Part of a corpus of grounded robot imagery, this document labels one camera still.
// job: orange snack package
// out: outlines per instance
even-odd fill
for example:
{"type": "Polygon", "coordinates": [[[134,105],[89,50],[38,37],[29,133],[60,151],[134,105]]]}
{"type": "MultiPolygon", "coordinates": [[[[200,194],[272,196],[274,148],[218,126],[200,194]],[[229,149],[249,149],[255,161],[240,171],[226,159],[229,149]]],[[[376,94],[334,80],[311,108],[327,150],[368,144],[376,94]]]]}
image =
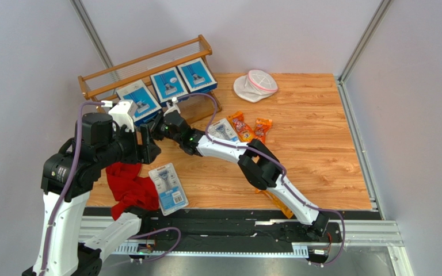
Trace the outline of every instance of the orange snack package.
{"type": "Polygon", "coordinates": [[[255,138],[259,139],[260,141],[262,141],[262,143],[265,144],[265,136],[267,135],[267,132],[269,132],[269,129],[271,127],[272,120],[257,118],[255,124],[255,138]]]}
{"type": "Polygon", "coordinates": [[[262,190],[255,189],[255,193],[256,194],[258,194],[258,193],[265,194],[268,198],[270,198],[272,203],[274,203],[274,205],[276,205],[282,211],[282,213],[285,215],[286,218],[290,219],[292,217],[292,215],[293,215],[292,211],[271,192],[269,192],[267,190],[262,191],[262,190]]]}
{"type": "Polygon", "coordinates": [[[243,112],[238,111],[235,114],[229,115],[226,119],[228,119],[228,122],[230,122],[237,132],[241,142],[250,142],[255,138],[253,129],[244,122],[243,112]]]}

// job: cardboard box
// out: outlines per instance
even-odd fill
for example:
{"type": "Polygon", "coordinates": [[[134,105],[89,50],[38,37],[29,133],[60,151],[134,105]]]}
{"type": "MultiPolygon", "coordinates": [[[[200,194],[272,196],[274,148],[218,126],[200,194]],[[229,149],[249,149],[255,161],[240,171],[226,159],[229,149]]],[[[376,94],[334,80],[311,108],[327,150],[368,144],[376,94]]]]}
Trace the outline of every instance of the cardboard box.
{"type": "Polygon", "coordinates": [[[191,93],[207,93],[218,86],[201,58],[180,64],[178,70],[191,93]]]}
{"type": "Polygon", "coordinates": [[[149,121],[161,109],[155,97],[142,80],[116,90],[120,99],[131,99],[138,105],[132,120],[136,126],[149,121]]]}
{"type": "Polygon", "coordinates": [[[153,74],[150,78],[158,101],[163,107],[166,107],[166,102],[169,99],[189,94],[175,67],[153,74]]]}

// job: red cloth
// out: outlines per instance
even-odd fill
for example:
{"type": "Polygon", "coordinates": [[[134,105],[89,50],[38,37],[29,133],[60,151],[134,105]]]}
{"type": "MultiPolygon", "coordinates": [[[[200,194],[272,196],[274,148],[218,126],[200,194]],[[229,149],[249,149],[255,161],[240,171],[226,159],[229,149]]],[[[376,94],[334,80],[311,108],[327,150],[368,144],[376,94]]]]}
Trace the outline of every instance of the red cloth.
{"type": "Polygon", "coordinates": [[[138,177],[141,164],[115,163],[105,169],[107,182],[114,199],[119,201],[112,207],[112,217],[117,220],[129,206],[146,210],[158,210],[158,193],[151,178],[138,177]]]}

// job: wooden table surface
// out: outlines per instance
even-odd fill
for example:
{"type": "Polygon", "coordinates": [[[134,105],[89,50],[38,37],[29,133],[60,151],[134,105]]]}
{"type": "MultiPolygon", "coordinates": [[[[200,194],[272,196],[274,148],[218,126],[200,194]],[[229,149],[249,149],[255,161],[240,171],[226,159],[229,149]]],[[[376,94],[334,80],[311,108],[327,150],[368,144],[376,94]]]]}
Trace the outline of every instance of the wooden table surface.
{"type": "MultiPolygon", "coordinates": [[[[240,110],[245,122],[269,118],[273,127],[266,146],[288,170],[288,178],[310,201],[322,208],[370,209],[371,203],[334,77],[331,74],[273,74],[279,91],[257,103],[240,99],[233,82],[242,74],[215,74],[215,95],[223,106],[215,122],[240,110]]],[[[192,124],[204,130],[209,118],[192,124]]],[[[173,163],[190,208],[277,209],[255,194],[238,165],[209,157],[189,156],[171,140],[159,141],[162,153],[148,171],[173,163]]],[[[89,206],[116,203],[105,170],[95,183],[89,206]]]]}

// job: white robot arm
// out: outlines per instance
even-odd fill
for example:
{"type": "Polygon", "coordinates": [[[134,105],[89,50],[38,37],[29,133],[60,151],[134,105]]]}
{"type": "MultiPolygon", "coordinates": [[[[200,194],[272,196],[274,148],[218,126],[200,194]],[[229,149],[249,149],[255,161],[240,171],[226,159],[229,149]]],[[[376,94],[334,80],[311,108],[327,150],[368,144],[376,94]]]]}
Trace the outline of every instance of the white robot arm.
{"type": "Polygon", "coordinates": [[[262,142],[235,143],[206,136],[204,132],[191,128],[173,104],[167,112],[157,114],[147,125],[139,127],[142,144],[137,145],[132,120],[136,109],[132,101],[120,101],[109,114],[89,113],[83,116],[85,135],[81,140],[85,152],[79,155],[75,175],[69,175],[73,155],[66,152],[74,139],[70,139],[58,154],[46,161],[41,185],[45,202],[41,247],[35,265],[24,271],[23,276],[98,274],[103,261],[123,241],[140,231],[144,213],[123,213],[101,234],[78,244],[83,210],[101,169],[116,162],[153,162],[161,153],[153,139],[169,138],[176,141],[187,154],[220,158],[238,164],[251,185],[272,192],[293,211],[299,222],[323,236],[328,218],[292,185],[282,173],[277,158],[262,142]],[[58,207],[54,222],[48,225],[68,177],[73,177],[72,185],[58,207]],[[49,227],[52,227],[51,236],[46,237],[49,227]]]}

